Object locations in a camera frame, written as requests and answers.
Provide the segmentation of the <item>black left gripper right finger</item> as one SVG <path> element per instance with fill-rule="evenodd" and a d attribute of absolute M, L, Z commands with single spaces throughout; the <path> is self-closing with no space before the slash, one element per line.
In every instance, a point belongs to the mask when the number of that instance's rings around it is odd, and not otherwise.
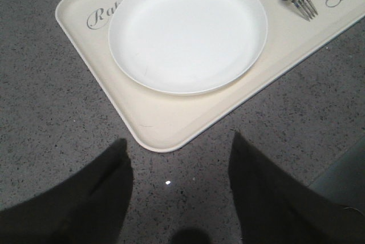
<path fill-rule="evenodd" d="M 229 181 L 243 243 L 364 243 L 364 216 L 316 194 L 237 132 Z"/>

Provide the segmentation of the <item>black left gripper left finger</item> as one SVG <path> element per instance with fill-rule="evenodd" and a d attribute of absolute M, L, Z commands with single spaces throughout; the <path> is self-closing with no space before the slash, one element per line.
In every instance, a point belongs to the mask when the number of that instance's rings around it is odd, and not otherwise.
<path fill-rule="evenodd" d="M 1 211 L 1 243 L 116 243 L 132 189 L 127 142 L 118 139 L 61 184 Z"/>

